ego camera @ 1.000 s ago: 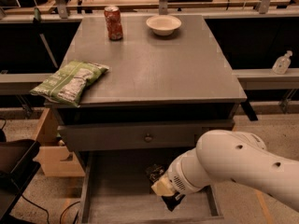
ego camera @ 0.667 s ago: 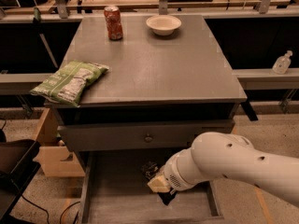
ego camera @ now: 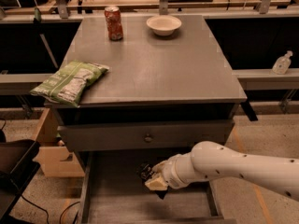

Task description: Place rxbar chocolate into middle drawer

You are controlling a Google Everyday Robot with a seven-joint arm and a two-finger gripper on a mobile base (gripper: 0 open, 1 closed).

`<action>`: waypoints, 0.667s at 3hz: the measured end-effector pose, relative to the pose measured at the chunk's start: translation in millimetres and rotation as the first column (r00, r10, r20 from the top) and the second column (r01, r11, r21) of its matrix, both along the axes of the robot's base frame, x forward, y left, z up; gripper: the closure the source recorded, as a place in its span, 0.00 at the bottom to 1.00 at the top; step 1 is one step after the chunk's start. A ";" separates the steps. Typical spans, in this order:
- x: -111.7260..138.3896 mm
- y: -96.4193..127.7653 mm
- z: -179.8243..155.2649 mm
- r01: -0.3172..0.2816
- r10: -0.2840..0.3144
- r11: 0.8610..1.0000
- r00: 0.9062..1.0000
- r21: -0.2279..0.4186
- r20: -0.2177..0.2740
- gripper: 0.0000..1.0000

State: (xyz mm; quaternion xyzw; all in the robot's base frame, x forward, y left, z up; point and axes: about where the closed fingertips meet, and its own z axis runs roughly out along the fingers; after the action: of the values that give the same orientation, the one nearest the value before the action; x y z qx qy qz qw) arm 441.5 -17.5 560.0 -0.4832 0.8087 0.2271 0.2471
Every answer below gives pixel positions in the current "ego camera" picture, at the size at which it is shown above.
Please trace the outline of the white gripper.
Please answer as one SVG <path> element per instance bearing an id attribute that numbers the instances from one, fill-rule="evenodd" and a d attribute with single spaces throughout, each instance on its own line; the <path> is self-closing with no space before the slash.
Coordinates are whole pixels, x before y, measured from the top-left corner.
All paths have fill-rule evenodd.
<path id="1" fill-rule="evenodd" d="M 166 161 L 161 161 L 153 166 L 155 174 L 152 178 L 145 182 L 145 186 L 149 190 L 164 191 L 168 189 L 168 186 L 172 189 L 183 189 L 187 187 L 178 176 L 176 171 L 176 164 L 180 155 L 177 154 Z"/>

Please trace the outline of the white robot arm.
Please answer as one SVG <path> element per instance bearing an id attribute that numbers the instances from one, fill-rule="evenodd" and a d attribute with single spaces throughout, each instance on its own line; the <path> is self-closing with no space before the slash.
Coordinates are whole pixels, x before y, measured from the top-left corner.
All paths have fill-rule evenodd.
<path id="1" fill-rule="evenodd" d="M 166 191 L 225 177 L 244 179 L 299 201 L 298 159 L 250 155 L 210 141 L 154 165 L 145 186 Z"/>

